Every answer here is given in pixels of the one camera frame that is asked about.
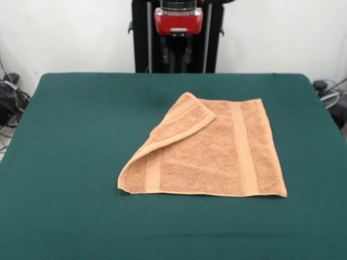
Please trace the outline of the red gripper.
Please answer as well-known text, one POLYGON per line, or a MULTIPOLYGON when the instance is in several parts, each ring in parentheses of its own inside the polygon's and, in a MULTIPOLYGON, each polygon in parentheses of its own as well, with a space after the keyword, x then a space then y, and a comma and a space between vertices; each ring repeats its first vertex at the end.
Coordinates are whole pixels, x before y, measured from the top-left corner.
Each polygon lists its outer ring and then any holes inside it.
MULTIPOLYGON (((183 62, 191 63, 193 36, 201 32, 203 24, 202 8, 195 8, 188 11, 169 11, 162 8, 155 8, 154 19, 156 30, 160 35, 180 35, 186 34, 187 46, 185 47, 183 62)), ((160 37, 162 52, 162 62, 168 64, 170 61, 170 50, 166 36, 160 37)))

